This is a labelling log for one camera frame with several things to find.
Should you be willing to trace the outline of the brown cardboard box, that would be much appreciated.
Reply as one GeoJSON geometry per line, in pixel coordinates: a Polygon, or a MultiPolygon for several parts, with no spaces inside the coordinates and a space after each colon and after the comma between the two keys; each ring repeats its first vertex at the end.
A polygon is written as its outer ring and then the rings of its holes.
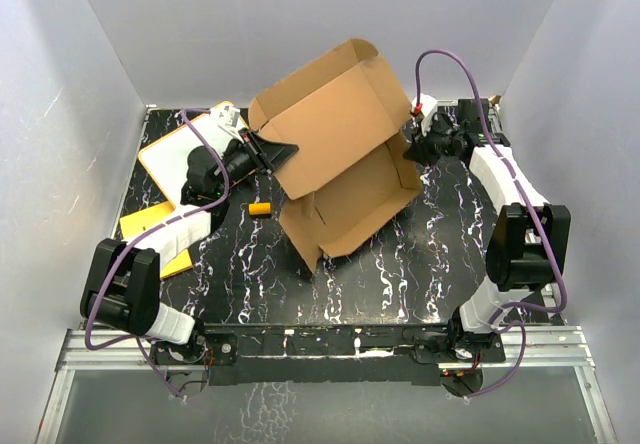
{"type": "Polygon", "coordinates": [[[256,95],[249,126],[297,152],[274,175],[279,223],[310,270],[352,254],[423,189],[402,129],[410,101],[387,60],[351,38],[256,95]]]}

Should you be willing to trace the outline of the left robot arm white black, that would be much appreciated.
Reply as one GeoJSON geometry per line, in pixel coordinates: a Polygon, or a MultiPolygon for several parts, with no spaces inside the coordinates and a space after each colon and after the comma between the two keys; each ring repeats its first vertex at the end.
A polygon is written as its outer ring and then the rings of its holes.
{"type": "Polygon", "coordinates": [[[102,240],[94,251],[80,302],[86,318],[85,346],[96,324],[121,331],[121,339],[155,340],[186,363],[207,352],[201,321],[161,302],[160,273],[191,245],[213,234],[224,222],[232,186],[254,172],[277,171],[298,146],[268,140],[257,132],[200,132],[187,124],[145,148],[149,173],[184,178],[163,186],[178,205],[157,224],[128,241],[102,240]]]}

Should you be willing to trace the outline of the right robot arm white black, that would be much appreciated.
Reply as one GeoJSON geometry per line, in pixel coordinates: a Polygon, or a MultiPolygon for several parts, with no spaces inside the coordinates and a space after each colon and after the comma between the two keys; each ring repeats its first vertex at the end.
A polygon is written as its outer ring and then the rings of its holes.
{"type": "Polygon", "coordinates": [[[516,307],[544,311],[529,297],[562,275],[571,214],[537,192],[517,165],[511,144],[490,127],[486,99],[462,99],[449,114],[422,94],[411,103],[410,146],[404,157],[433,166],[455,157],[484,187],[497,213],[485,253],[486,276],[474,294],[458,306],[445,334],[427,340],[432,353],[447,352],[466,361],[490,349],[504,318],[516,307]]]}

